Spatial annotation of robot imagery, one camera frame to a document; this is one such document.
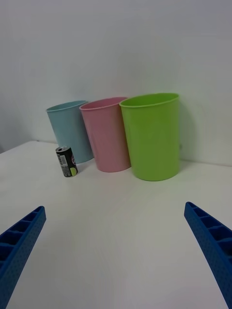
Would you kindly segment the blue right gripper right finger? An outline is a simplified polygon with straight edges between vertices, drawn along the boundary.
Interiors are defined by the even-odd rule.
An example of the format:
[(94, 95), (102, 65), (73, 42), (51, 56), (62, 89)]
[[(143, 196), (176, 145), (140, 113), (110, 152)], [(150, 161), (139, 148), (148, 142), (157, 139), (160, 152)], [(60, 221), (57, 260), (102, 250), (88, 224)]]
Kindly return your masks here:
[(228, 308), (232, 308), (232, 231), (191, 202), (185, 204), (184, 217)]

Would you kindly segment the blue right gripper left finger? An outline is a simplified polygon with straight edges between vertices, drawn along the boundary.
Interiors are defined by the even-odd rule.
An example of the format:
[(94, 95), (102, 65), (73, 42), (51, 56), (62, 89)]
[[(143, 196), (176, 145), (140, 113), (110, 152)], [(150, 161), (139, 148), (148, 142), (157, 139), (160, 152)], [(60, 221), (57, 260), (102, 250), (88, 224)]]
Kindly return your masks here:
[(45, 221), (39, 206), (0, 235), (0, 308), (7, 307)]

